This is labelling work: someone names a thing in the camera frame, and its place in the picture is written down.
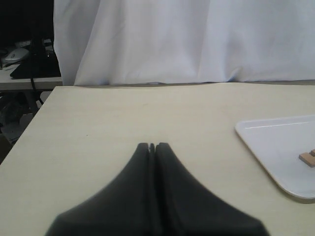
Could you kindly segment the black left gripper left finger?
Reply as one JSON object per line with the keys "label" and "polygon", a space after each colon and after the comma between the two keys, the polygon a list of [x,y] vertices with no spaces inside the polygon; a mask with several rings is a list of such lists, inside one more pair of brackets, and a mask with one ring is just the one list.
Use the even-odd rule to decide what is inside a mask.
{"label": "black left gripper left finger", "polygon": [[121,172],[98,193],[61,213],[48,236],[149,236],[149,147],[138,144]]}

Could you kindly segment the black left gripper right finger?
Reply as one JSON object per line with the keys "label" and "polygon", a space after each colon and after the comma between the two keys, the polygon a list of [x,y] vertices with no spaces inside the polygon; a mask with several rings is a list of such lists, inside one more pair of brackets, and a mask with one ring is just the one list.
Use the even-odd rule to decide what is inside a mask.
{"label": "black left gripper right finger", "polygon": [[267,236],[263,223],[203,186],[168,143],[156,147],[156,186],[166,236]]}

